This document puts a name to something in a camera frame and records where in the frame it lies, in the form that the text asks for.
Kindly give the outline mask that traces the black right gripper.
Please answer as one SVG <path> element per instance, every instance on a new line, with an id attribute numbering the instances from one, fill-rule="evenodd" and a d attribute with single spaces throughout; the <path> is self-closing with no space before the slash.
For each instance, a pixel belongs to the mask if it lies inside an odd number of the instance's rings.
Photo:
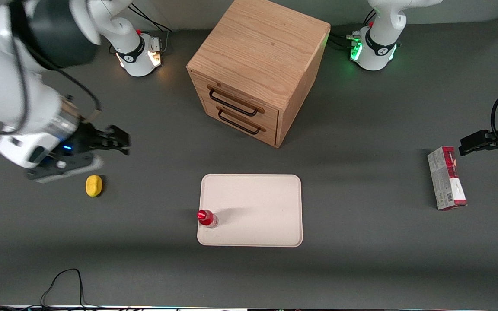
<path id="1" fill-rule="evenodd" d="M 81 123 L 65 140 L 65 159 L 87 161 L 93 157 L 93 150 L 118 150 L 129 155 L 130 146 L 127 144 L 131 144 L 130 135 L 116 125 L 109 125 L 103 132 L 91 123 Z"/>

